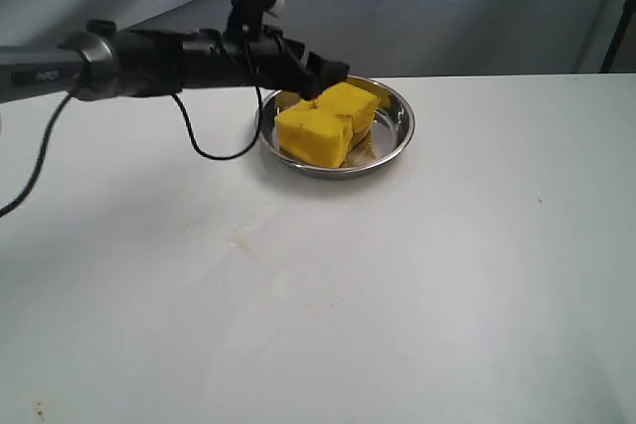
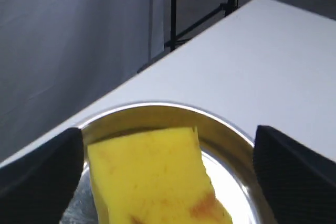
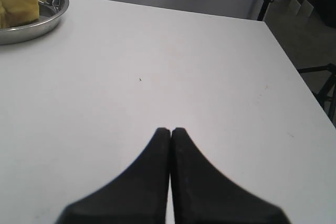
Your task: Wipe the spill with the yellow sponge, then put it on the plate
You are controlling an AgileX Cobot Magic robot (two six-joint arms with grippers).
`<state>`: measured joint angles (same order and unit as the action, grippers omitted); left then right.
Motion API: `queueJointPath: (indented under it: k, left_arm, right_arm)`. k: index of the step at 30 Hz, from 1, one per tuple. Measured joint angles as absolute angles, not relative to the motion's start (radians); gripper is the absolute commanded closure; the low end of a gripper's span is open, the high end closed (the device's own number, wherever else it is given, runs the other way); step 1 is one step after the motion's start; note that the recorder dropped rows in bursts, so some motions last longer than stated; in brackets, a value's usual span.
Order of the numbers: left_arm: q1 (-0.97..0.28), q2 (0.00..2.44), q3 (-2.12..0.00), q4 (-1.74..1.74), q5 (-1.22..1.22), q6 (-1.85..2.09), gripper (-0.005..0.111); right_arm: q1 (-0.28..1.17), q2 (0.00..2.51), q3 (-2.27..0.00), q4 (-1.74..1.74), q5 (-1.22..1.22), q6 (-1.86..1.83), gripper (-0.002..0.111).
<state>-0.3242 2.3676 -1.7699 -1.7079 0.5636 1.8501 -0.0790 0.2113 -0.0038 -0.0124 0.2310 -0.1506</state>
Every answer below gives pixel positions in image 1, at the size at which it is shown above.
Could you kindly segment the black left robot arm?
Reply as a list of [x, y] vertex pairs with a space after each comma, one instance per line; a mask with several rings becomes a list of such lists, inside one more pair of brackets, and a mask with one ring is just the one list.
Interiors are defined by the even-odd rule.
[[91, 20], [52, 48], [2, 48], [1, 99], [70, 91], [95, 101], [238, 86], [313, 99], [348, 74], [348, 65], [325, 60], [272, 27], [251, 36], [214, 29], [120, 30], [110, 21]]

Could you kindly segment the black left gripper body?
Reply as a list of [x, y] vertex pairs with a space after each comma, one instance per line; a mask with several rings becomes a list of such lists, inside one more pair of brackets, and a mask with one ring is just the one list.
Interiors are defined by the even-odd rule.
[[255, 41], [213, 32], [213, 87], [258, 86], [292, 91], [295, 79], [311, 76], [302, 63], [307, 48], [266, 26]]

